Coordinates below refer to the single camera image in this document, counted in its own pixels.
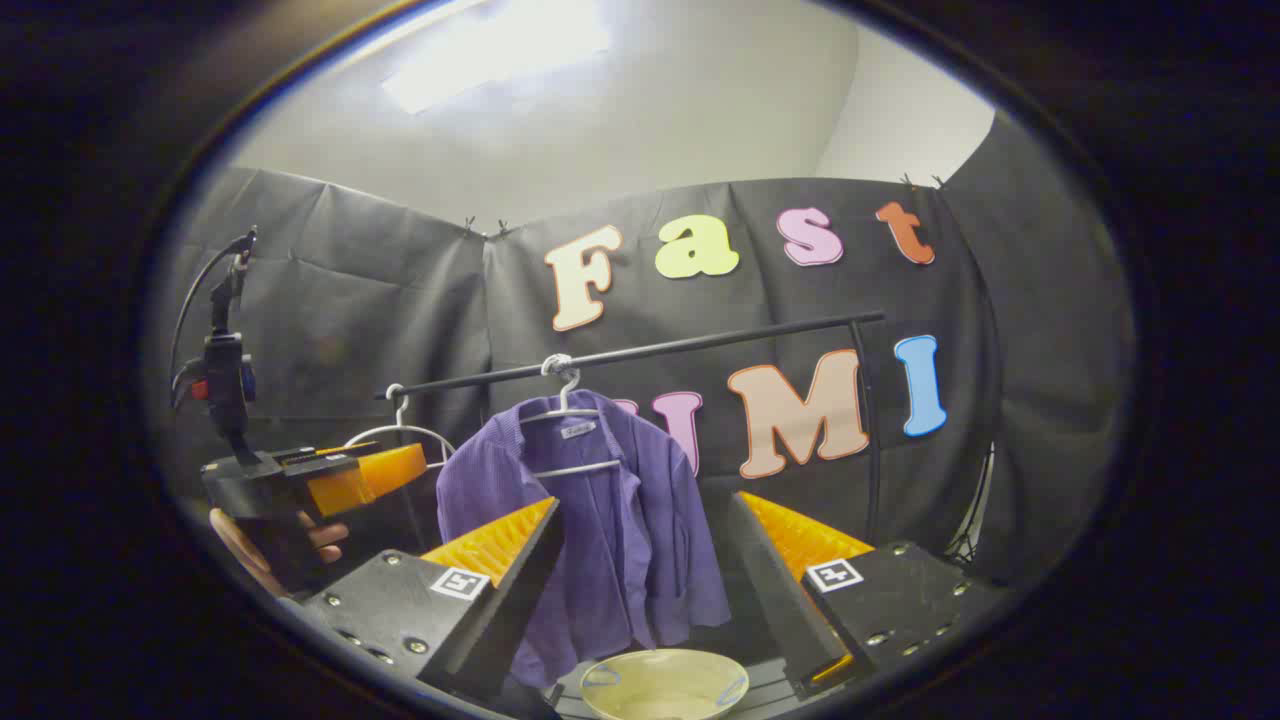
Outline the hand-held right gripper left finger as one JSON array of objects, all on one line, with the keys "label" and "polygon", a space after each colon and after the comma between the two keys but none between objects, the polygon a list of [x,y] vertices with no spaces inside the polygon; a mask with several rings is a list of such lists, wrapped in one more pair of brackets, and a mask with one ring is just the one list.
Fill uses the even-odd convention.
[{"label": "hand-held right gripper left finger", "polygon": [[387,550],[302,602],[381,670],[471,700],[504,684],[564,542],[557,498],[424,556]]}]

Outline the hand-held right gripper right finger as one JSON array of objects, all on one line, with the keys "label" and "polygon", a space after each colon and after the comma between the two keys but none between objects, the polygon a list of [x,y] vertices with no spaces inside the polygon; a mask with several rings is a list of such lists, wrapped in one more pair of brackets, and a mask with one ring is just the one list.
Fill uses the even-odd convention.
[{"label": "hand-held right gripper right finger", "polygon": [[873,547],[745,491],[730,501],[728,528],[801,698],[910,673],[1004,600],[1000,587],[910,541]]}]

